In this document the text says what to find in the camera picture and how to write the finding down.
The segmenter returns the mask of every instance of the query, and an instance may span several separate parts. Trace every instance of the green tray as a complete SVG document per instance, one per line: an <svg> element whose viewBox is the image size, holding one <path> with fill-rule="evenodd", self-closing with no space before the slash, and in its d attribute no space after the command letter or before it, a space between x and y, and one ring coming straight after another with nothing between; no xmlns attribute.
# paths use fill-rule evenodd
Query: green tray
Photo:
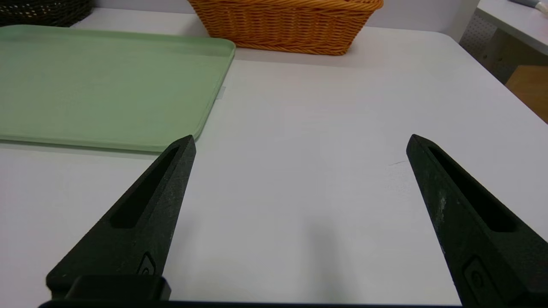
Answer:
<svg viewBox="0 0 548 308"><path fill-rule="evenodd" d="M199 136L234 50L218 38L0 27L0 139L163 151Z"/></svg>

